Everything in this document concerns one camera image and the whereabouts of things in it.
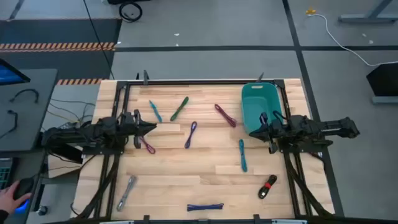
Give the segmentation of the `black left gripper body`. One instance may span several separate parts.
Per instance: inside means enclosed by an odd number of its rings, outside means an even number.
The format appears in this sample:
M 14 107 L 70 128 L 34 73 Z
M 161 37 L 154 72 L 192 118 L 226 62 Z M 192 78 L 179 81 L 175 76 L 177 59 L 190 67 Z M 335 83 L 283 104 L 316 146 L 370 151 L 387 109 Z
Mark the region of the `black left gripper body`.
M 133 113 L 122 112 L 121 117 L 121 131 L 125 136 L 134 136 L 133 143 L 136 149 L 141 148 L 140 137 L 142 136 L 141 130 L 141 114 L 139 110 L 135 109 Z

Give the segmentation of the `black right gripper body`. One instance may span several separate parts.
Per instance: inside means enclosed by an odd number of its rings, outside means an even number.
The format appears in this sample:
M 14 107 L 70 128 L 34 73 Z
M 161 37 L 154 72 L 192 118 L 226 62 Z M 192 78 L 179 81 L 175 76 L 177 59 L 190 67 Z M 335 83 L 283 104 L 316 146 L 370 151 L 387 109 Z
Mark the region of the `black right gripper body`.
M 269 154 L 274 154 L 279 150 L 274 138 L 278 138 L 279 128 L 282 126 L 282 121 L 279 118 L 273 119 L 270 124 L 268 121 L 269 118 L 265 118 L 264 124 L 266 125 L 266 139 L 264 141 L 268 142 Z

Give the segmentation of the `teal plastic bin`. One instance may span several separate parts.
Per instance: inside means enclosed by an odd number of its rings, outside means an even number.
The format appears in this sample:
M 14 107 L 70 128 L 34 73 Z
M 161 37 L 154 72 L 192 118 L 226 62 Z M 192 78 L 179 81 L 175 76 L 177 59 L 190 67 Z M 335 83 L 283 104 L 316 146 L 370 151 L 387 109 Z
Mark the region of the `teal plastic bin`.
M 247 83 L 241 92 L 241 105 L 243 114 L 243 126 L 247 134 L 261 127 L 260 115 L 266 113 L 268 123 L 275 116 L 273 111 L 282 112 L 279 91 L 271 83 Z

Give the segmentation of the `grey side desk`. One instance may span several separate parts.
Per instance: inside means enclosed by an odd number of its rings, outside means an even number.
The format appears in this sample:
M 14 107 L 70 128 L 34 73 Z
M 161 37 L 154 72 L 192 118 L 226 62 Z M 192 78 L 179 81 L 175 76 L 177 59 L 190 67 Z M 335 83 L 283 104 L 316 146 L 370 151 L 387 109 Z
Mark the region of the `grey side desk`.
M 29 83 L 0 86 L 0 152 L 34 148 L 58 81 L 58 70 L 53 68 L 22 73 Z

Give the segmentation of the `black floor mat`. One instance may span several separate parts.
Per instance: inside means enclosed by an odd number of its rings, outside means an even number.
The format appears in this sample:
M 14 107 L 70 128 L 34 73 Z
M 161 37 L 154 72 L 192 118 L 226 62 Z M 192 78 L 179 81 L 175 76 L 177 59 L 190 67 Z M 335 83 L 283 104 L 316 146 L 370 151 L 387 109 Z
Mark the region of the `black floor mat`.
M 0 58 L 19 70 L 53 68 L 73 82 L 110 78 L 119 19 L 0 21 Z

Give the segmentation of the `black box on grey base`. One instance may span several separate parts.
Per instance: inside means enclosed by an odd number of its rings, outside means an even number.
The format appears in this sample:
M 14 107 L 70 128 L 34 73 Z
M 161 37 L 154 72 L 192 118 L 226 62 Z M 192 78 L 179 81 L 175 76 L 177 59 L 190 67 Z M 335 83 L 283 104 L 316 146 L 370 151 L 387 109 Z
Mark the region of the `black box on grey base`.
M 380 65 L 366 76 L 376 104 L 398 104 L 398 63 Z

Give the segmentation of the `black computer mouse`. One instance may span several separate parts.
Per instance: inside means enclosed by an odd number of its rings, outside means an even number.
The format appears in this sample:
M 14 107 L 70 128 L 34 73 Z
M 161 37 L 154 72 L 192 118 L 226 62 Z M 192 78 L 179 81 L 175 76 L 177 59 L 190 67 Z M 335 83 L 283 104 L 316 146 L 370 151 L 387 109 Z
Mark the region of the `black computer mouse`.
M 33 178 L 25 178 L 21 179 L 19 181 L 18 186 L 16 187 L 14 194 L 13 194 L 13 199 L 17 200 L 21 198 L 23 195 L 27 193 L 31 193 L 32 189 L 34 186 L 34 180 Z

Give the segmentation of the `computer monitor with blue screen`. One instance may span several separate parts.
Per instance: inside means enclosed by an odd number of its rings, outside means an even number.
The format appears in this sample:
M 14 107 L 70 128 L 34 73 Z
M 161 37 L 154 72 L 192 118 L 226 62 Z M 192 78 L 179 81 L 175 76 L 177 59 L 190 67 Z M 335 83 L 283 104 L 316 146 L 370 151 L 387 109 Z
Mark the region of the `computer monitor with blue screen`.
M 30 78 L 0 58 L 0 86 L 29 83 Z

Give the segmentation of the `black keyboard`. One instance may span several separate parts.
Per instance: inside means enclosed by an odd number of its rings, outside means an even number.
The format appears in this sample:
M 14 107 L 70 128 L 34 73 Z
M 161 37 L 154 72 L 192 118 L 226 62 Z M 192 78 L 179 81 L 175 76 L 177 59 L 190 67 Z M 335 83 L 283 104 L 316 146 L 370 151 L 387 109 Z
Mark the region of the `black keyboard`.
M 13 165 L 13 158 L 0 158 L 0 190 L 5 189 L 12 179 Z

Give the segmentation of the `person's hand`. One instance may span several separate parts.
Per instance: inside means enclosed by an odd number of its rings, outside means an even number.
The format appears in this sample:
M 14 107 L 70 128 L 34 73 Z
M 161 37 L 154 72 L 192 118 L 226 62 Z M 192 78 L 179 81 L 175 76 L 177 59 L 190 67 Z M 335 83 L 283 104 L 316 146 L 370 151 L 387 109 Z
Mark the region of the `person's hand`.
M 10 187 L 0 191 L 0 210 L 7 212 L 9 215 L 14 213 L 21 204 L 31 198 L 31 193 L 26 193 L 23 196 L 14 199 L 14 192 L 19 186 L 19 181 L 15 181 Z

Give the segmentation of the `grey metal table foot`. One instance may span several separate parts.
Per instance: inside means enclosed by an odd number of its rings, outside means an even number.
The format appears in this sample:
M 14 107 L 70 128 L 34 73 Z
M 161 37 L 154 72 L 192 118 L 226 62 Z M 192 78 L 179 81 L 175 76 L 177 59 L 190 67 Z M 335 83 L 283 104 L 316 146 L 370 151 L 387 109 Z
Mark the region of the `grey metal table foot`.
M 342 23 L 363 23 L 363 24 L 389 24 L 398 21 L 398 14 L 383 14 L 385 8 L 393 0 L 382 0 L 374 9 L 366 14 L 343 14 L 338 18 Z

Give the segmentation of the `black aluminium table frame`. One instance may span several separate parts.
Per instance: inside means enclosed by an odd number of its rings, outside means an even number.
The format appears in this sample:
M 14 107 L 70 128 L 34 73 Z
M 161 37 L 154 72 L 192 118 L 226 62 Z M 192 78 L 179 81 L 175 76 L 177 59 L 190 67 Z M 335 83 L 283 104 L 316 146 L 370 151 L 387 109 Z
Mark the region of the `black aluminium table frame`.
M 139 110 L 163 121 L 146 137 L 155 149 L 129 141 L 120 156 L 96 156 L 82 170 L 73 209 L 88 205 L 111 168 L 116 177 L 93 216 L 112 220 L 227 220 L 315 215 L 289 177 L 286 156 L 243 128 L 244 80 L 104 81 L 95 119 Z

